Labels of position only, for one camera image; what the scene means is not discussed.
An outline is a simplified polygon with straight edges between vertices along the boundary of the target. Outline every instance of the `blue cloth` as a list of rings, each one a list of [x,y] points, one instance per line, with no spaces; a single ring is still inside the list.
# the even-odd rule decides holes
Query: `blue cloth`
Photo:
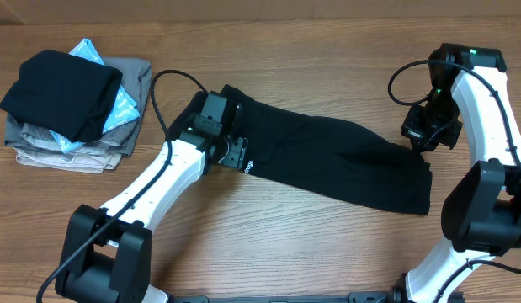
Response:
[[[82,41],[77,46],[75,46],[75,48],[70,51],[69,54],[104,65],[103,59],[101,59],[101,56],[95,50],[95,47],[93,46],[90,39],[82,39]],[[116,94],[116,100],[114,101],[114,107],[112,108],[112,111],[110,112],[109,117],[103,126],[103,133],[138,119],[141,114],[136,107],[136,101],[125,91],[124,87],[120,85],[118,93]],[[71,142],[65,136],[62,136],[52,130],[49,130],[49,132],[55,138],[56,142],[60,144],[61,151],[65,154],[74,151],[84,144],[84,142]]]

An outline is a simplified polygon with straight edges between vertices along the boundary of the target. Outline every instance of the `pile of clothing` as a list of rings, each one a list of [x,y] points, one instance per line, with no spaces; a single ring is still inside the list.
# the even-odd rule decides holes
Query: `pile of clothing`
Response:
[[[4,144],[24,165],[115,169],[133,153],[151,80],[149,61],[101,57],[89,39],[69,54],[44,50],[21,65],[0,103]]]

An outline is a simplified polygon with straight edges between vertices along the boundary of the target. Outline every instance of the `black cable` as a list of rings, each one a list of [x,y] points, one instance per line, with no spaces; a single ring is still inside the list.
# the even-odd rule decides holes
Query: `black cable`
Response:
[[[155,96],[155,86],[156,86],[157,79],[160,76],[162,76],[164,74],[168,74],[168,73],[174,73],[174,74],[182,75],[182,76],[185,76],[185,77],[191,79],[194,83],[196,83],[196,85],[199,86],[200,89],[202,89],[202,91],[207,93],[206,89],[204,88],[204,86],[202,86],[202,84],[200,84],[200,82],[198,82],[193,76],[190,76],[189,74],[187,74],[185,72],[181,72],[181,71],[177,71],[177,70],[165,70],[165,71],[159,72],[153,78],[152,84],[150,85],[150,95],[152,97],[153,109],[156,112],[157,118],[159,119],[159,123],[161,124],[162,131],[165,134],[165,140],[166,140],[167,145],[168,145],[167,159],[165,160],[165,162],[164,162],[163,166],[161,167],[161,169],[159,170],[159,172],[157,172],[157,174],[152,178],[152,180],[150,180],[150,182],[148,182],[148,184],[146,184],[133,198],[131,198],[124,205],[124,207],[122,207],[120,209],[120,211],[118,211],[105,224],[103,224],[98,230],[96,230],[94,232],[94,234],[92,234],[85,241],[85,243],[83,243],[71,256],[69,256],[62,264],[60,264],[60,266],[58,266],[58,268],[56,268],[55,271],[52,272],[52,274],[49,276],[49,278],[47,278],[45,280],[45,282],[43,282],[43,284],[40,287],[40,290],[38,291],[37,296],[35,297],[35,301],[37,303],[42,303],[43,302],[43,294],[45,293],[45,290],[47,289],[47,287],[49,287],[49,285],[52,283],[52,280],[54,280],[61,272],[63,272],[67,268],[67,266],[69,266],[73,262],[73,260],[76,257],[78,257],[79,254],[81,254],[84,250],[86,250],[86,248],[88,246],[93,245],[93,243],[107,229],[109,229],[109,227],[114,222],[116,222],[131,206],[133,206],[133,204],[159,179],[159,177],[161,177],[161,175],[165,172],[165,169],[167,169],[167,166],[172,165],[170,163],[170,160],[171,160],[172,154],[173,154],[173,146],[172,146],[172,142],[170,140],[170,136],[168,134],[167,127],[165,126],[165,121],[163,120],[163,118],[161,116],[161,113],[159,112],[159,108],[157,107],[156,96]]]
[[[419,101],[413,102],[413,103],[408,103],[408,102],[402,102],[399,99],[395,98],[395,96],[393,95],[393,92],[391,91],[391,87],[393,85],[393,81],[395,81],[395,78],[401,72],[404,72],[406,69],[408,69],[410,67],[423,65],[423,64],[443,65],[443,66],[451,66],[451,67],[458,68],[458,69],[460,69],[460,70],[462,70],[464,72],[467,72],[467,73],[471,74],[473,77],[477,78],[477,80],[479,80],[490,91],[491,96],[493,96],[494,99],[496,100],[497,107],[499,108],[499,112],[500,112],[500,114],[502,116],[503,126],[505,128],[505,136],[507,137],[507,143],[508,143],[508,146],[509,146],[509,151],[511,152],[511,156],[513,157],[514,163],[516,164],[516,166],[518,167],[518,169],[521,172],[521,162],[520,162],[520,159],[518,158],[518,154],[516,153],[516,146],[514,145],[514,142],[513,142],[513,134],[511,134],[511,127],[509,126],[507,113],[505,111],[505,108],[503,107],[502,100],[499,98],[499,93],[492,87],[492,85],[487,80],[485,80],[483,77],[481,77],[478,73],[472,71],[470,68],[468,68],[466,66],[462,66],[460,64],[453,63],[453,62],[440,61],[440,60],[421,60],[421,61],[415,61],[415,62],[406,64],[405,66],[399,68],[393,74],[393,76],[391,76],[391,79],[389,79],[389,83],[387,84],[387,92],[388,92],[389,96],[391,97],[391,99],[395,103],[397,103],[397,104],[406,105],[406,106],[412,106],[414,104],[420,104],[420,103],[424,102],[425,100],[428,100],[432,96],[434,88],[430,91],[430,93],[427,95],[427,97],[425,99],[422,99],[422,100],[419,100]],[[432,138],[434,136],[436,136],[436,134],[438,134],[440,131],[445,129],[450,123],[451,123],[451,121],[448,124],[446,124],[443,127],[441,127],[436,132],[434,132],[433,136],[431,136],[431,138],[428,140],[427,143],[429,143],[430,140],[432,140]],[[447,281],[445,281],[445,283],[439,289],[438,295],[434,299],[433,303],[438,303],[439,300],[444,295],[445,290],[456,279],[456,277],[458,277],[462,272],[464,272],[464,270],[466,270],[468,268],[471,268],[473,264],[491,265],[491,266],[494,266],[494,267],[497,267],[497,268],[501,268],[501,269],[507,270],[507,271],[509,271],[511,273],[521,274],[521,269],[512,268],[512,267],[509,267],[509,266],[501,264],[501,263],[496,263],[496,262],[493,262],[493,261],[485,261],[485,260],[471,260],[471,261],[468,261],[464,266],[458,268],[453,274],[451,274],[449,276]]]
[[[464,266],[458,268],[453,274],[449,276],[449,278],[445,281],[445,283],[442,285],[442,287],[438,291],[438,295],[436,295],[436,298],[434,299],[433,303],[438,303],[441,298],[444,296],[445,290],[449,287],[449,285],[458,277],[462,272],[467,270],[468,268],[471,268],[473,270],[473,265],[475,264],[485,264],[490,265],[496,268],[501,268],[503,270],[507,270],[508,272],[515,273],[515,274],[521,274],[521,269],[519,268],[512,268],[510,266],[507,266],[505,264],[501,264],[498,262],[493,261],[486,261],[486,260],[471,260],[468,261]]]

